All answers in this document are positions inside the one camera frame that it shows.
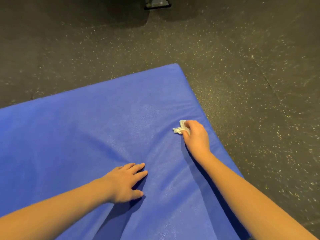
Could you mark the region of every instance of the person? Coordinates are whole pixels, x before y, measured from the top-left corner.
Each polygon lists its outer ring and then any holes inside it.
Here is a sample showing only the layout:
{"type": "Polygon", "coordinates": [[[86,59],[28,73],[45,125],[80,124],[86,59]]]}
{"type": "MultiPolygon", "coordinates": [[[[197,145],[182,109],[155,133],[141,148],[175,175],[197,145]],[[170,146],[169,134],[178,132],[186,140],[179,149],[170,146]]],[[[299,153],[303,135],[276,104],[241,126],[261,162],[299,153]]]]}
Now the person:
{"type": "MultiPolygon", "coordinates": [[[[256,240],[317,239],[253,185],[219,161],[210,152],[208,134],[199,122],[189,120],[185,125],[191,132],[190,135],[182,132],[188,150],[256,240]]],[[[3,216],[0,218],[0,239],[55,239],[101,204],[122,203],[142,197],[143,192],[132,190],[132,187],[148,174],[146,170],[138,172],[144,166],[144,163],[130,163],[117,167],[86,185],[3,216]]]]}

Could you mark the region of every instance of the blue vinyl surface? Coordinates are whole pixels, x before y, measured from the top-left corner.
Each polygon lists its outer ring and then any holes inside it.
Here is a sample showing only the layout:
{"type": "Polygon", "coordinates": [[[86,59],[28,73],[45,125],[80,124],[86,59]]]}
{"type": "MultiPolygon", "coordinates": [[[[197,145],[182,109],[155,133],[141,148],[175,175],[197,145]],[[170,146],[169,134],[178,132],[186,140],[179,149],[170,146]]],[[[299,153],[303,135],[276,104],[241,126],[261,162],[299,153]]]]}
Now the blue vinyl surface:
{"type": "Polygon", "coordinates": [[[0,216],[145,162],[141,200],[104,204],[58,239],[248,238],[173,133],[181,119],[202,123],[211,151],[240,175],[177,64],[1,109],[0,216]]]}

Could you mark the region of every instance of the black rubber floor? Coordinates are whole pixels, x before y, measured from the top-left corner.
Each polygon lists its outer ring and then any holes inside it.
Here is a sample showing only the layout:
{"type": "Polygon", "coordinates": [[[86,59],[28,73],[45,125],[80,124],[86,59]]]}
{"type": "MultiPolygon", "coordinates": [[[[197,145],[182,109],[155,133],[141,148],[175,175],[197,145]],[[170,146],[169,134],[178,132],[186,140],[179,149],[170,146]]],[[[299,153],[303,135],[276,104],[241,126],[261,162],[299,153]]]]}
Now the black rubber floor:
{"type": "Polygon", "coordinates": [[[170,1],[0,0],[0,107],[178,63],[244,177],[320,238],[320,0],[170,1]]]}

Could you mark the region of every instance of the bare forearm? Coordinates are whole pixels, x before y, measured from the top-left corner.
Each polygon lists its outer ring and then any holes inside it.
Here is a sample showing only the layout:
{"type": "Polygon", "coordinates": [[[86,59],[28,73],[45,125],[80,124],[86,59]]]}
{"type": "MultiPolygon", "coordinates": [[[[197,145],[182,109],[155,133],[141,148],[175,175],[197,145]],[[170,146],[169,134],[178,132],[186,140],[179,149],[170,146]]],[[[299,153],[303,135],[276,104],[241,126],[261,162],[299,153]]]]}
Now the bare forearm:
{"type": "Polygon", "coordinates": [[[214,181],[240,222],[257,240],[316,240],[263,193],[238,176],[212,153],[196,159],[214,181]]]}
{"type": "Polygon", "coordinates": [[[93,181],[0,218],[0,238],[55,239],[102,203],[93,190],[94,184],[93,181]]]}

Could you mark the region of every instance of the white cloth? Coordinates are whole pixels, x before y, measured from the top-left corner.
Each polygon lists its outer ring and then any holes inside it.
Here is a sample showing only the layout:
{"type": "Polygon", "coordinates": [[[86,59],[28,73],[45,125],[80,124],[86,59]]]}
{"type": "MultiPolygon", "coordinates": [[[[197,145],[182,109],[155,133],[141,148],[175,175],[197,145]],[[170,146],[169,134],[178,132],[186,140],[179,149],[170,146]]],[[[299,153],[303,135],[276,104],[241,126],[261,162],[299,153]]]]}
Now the white cloth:
{"type": "Polygon", "coordinates": [[[178,133],[178,134],[181,135],[181,134],[182,134],[181,131],[186,131],[186,132],[188,132],[188,134],[190,135],[190,129],[184,125],[185,122],[186,122],[186,120],[181,120],[181,121],[180,121],[180,127],[178,127],[178,128],[173,128],[173,132],[174,132],[174,133],[178,133]]]}

